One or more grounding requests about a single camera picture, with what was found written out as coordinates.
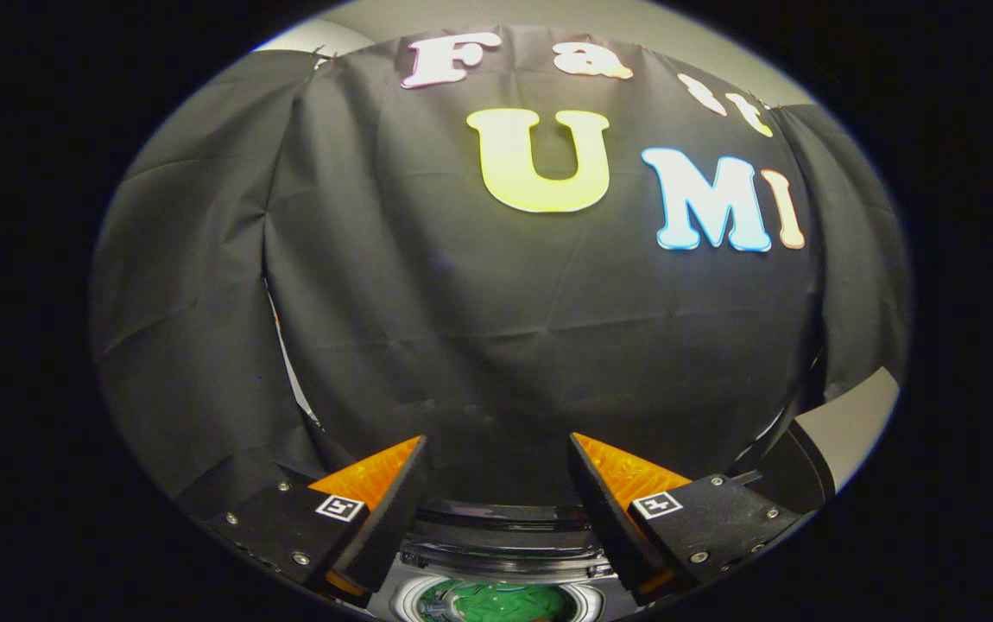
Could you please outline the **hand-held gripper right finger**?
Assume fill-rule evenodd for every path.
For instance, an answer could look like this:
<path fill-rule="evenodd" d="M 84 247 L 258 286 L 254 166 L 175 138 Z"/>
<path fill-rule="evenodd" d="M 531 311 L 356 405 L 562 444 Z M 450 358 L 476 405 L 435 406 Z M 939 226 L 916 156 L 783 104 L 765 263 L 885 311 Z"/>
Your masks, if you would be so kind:
<path fill-rule="evenodd" d="M 740 478 L 690 479 L 580 433 L 568 436 L 568 470 L 604 556 L 638 605 L 717 582 L 805 523 Z"/>

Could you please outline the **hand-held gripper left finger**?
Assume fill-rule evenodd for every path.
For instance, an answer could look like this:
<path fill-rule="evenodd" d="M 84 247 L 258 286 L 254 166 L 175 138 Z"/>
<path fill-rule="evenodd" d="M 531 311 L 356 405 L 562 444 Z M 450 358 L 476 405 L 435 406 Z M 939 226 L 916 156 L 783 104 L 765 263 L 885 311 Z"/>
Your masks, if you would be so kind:
<path fill-rule="evenodd" d="M 381 591 L 424 496 L 428 437 L 417 435 L 303 487 L 276 484 L 206 521 L 284 580 L 324 597 Z"/>

